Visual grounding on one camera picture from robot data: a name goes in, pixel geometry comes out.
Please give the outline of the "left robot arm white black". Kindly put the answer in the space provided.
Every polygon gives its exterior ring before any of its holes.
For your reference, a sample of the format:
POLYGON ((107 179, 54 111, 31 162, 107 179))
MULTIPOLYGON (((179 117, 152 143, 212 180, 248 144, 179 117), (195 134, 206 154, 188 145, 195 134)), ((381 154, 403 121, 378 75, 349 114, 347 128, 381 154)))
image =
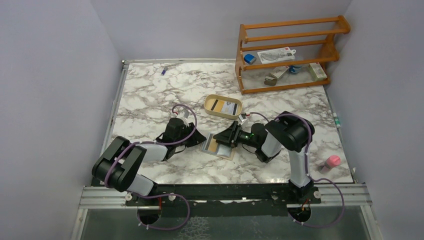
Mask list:
POLYGON ((117 136, 93 165, 91 174, 107 188, 148 196, 156 183, 138 173, 143 162, 167 161, 178 147, 190 148, 206 140, 195 123, 173 117, 154 142, 130 142, 117 136))

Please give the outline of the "beige leather card holder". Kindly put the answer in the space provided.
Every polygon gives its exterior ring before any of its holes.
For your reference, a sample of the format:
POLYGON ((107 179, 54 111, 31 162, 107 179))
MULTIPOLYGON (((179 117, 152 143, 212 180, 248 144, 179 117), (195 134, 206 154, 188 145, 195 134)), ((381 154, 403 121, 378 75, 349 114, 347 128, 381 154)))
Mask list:
POLYGON ((214 135, 215 134, 212 132, 207 134, 206 141, 200 144, 200 152, 226 160, 233 160, 236 150, 222 143, 218 143, 217 140, 213 138, 214 135))

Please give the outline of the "white card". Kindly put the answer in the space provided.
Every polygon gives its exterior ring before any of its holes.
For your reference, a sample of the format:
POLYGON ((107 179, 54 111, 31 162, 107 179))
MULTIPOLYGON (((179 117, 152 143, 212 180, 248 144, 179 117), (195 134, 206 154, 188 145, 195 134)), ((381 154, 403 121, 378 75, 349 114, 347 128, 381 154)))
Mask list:
POLYGON ((238 112, 239 104, 236 102, 225 101, 220 113, 235 116, 238 112))

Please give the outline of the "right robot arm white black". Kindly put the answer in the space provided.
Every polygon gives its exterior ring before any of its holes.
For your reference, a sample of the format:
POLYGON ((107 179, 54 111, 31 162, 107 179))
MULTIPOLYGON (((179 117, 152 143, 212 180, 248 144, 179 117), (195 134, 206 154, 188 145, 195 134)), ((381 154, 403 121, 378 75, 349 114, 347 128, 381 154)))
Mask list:
POLYGON ((254 154, 262 163, 270 162, 286 149, 290 163, 288 184, 296 194, 303 196, 313 187, 309 177, 308 150, 314 133, 315 127, 309 120, 284 111, 266 124, 254 123, 250 132, 234 121, 213 139, 232 149, 238 145, 255 148, 254 154))

